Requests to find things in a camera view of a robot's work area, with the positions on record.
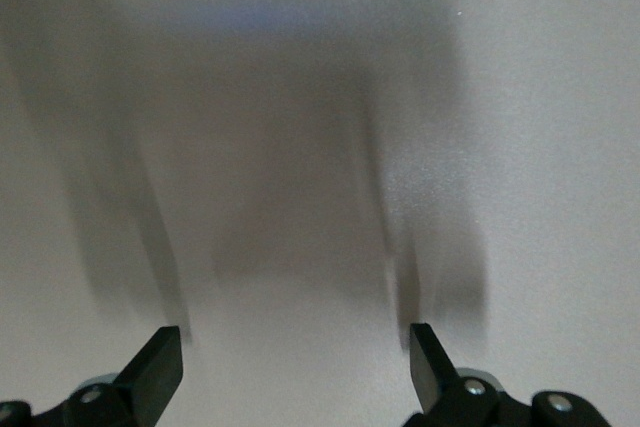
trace white backdrop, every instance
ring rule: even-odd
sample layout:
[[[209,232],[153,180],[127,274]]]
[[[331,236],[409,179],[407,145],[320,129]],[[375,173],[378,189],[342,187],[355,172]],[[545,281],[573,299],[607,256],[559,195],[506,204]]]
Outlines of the white backdrop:
[[[420,319],[635,423],[640,0],[2,9],[0,398],[179,322],[160,425],[401,425]]]

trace metal screw head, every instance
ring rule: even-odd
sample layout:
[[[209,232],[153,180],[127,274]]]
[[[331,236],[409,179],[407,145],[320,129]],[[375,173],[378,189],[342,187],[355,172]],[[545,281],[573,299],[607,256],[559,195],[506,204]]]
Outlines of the metal screw head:
[[[482,382],[477,379],[469,379],[464,383],[464,388],[467,392],[473,395],[482,395],[486,392],[486,389]]]
[[[93,402],[94,400],[96,400],[98,397],[100,397],[100,387],[93,386],[90,390],[87,390],[84,394],[82,394],[82,397],[80,397],[80,402],[82,402],[83,404],[88,404],[89,402]]]
[[[13,409],[11,408],[10,405],[5,404],[2,407],[0,407],[0,422],[11,417],[12,413],[13,413]]]
[[[549,403],[551,404],[551,407],[560,412],[569,412],[573,409],[573,405],[571,405],[569,399],[560,394],[551,394],[549,396]]]

